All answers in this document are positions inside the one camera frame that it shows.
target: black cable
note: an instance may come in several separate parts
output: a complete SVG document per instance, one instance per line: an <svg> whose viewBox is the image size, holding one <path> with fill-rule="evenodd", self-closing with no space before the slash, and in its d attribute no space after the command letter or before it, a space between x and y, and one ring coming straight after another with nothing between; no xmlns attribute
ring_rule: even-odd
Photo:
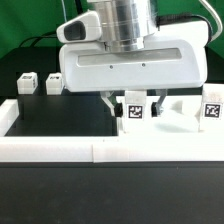
<svg viewBox="0 0 224 224"><path fill-rule="evenodd" d="M159 27L160 25L169 25L169 24L174 24L178 22L189 22L191 19L200 19L203 20L207 23L208 25L208 42L211 42L212 40L212 35L213 35L213 30L211 23L203 16L201 15L196 15L196 14L191 14L191 13L181 13L181 14L171 14L171 15L165 15L165 16L158 16L157 17L157 26Z"/></svg>
<svg viewBox="0 0 224 224"><path fill-rule="evenodd" d="M77 13L82 14L83 13L83 9L82 9L82 3L80 0L75 0L75 4L76 4L76 9L77 9Z"/></svg>
<svg viewBox="0 0 224 224"><path fill-rule="evenodd" d="M19 47L22 47L22 45L24 44L24 43L26 43L27 41L29 41L29 40L33 40L33 39L38 39L38 38L41 38L41 39L44 39L44 38L57 38L57 37L51 37L51 36L37 36L37 37L30 37L30 38L27 38L27 39L25 39L24 41L22 41L21 42L21 44L19 45Z"/></svg>
<svg viewBox="0 0 224 224"><path fill-rule="evenodd" d="M41 41L44 37L46 36L51 36L51 35L55 35L56 31L51 31L51 32L47 32L43 35L41 35L39 38L37 38L36 40L33 41L33 43L30 45L30 47L34 47L39 41Z"/></svg>

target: green backdrop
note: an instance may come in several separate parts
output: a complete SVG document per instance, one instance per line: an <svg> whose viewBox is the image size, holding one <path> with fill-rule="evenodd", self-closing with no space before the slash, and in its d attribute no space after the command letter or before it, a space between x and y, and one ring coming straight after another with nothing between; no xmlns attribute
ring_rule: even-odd
<svg viewBox="0 0 224 224"><path fill-rule="evenodd" d="M71 19L77 15L74 0L64 0L67 17ZM210 0L224 21L224 0ZM82 0L84 10L86 1ZM198 0L158 0L160 15L193 12L210 19L216 30L215 23L209 13ZM55 30L63 23L61 0L1 0L0 7L0 58L8 53L26 38L39 36ZM59 45L55 39L47 39L38 46ZM224 34L209 45L219 55L224 57Z"/></svg>

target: black table surface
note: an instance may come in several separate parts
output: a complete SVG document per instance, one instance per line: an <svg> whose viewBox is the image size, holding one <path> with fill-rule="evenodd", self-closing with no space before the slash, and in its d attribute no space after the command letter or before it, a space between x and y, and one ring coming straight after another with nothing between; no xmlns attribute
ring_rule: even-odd
<svg viewBox="0 0 224 224"><path fill-rule="evenodd" d="M98 93L46 95L57 55L55 48L21 48L0 60L0 101L17 98L21 114L7 135L116 135ZM209 50L209 82L222 82L223 66ZM18 96L16 80L31 71L37 91ZM222 224L223 177L223 162L0 163L0 224Z"/></svg>

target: metal cylinder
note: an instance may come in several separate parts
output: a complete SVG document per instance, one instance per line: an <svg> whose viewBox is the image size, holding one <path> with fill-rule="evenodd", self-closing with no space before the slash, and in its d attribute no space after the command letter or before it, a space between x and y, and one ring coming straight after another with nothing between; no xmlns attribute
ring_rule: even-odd
<svg viewBox="0 0 224 224"><path fill-rule="evenodd" d="M102 37L109 52L144 48L143 37L156 30L156 0L92 0L98 13Z"/></svg>

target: white platform edge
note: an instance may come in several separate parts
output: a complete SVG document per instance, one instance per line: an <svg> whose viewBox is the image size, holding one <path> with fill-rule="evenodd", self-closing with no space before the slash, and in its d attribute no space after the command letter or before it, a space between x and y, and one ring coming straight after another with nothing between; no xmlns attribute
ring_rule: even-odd
<svg viewBox="0 0 224 224"><path fill-rule="evenodd" d="M222 134L143 138L1 137L0 162L224 161Z"/></svg>

